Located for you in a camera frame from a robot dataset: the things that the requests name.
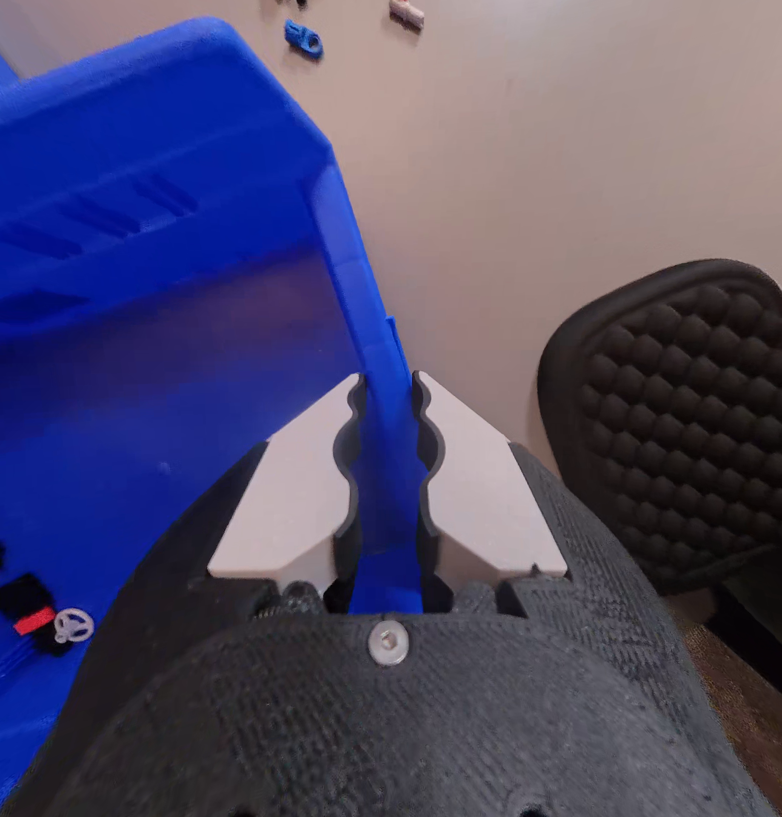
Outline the white lego steering wheel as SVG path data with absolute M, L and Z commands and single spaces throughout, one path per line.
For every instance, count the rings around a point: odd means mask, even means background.
M 94 635 L 94 619 L 83 609 L 64 608 L 56 613 L 53 621 L 54 640 L 57 644 L 78 644 Z

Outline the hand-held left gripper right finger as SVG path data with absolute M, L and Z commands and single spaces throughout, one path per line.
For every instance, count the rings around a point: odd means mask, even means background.
M 417 518 L 424 611 L 450 611 L 471 584 L 566 577 L 519 446 L 423 371 L 412 375 L 411 405 L 426 469 Z

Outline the black and red lego piece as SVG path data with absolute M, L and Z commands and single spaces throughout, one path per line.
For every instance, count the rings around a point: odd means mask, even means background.
M 0 615 L 20 646 L 55 658 L 64 656 L 71 645 L 57 640 L 58 612 L 52 592 L 35 574 L 22 574 L 0 586 Z

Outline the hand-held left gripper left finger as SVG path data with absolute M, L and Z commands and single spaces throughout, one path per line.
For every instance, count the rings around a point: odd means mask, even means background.
M 365 376 L 353 373 L 271 436 L 208 562 L 211 577 L 279 591 L 306 583 L 327 609 L 349 609 L 363 544 L 354 466 L 365 404 Z

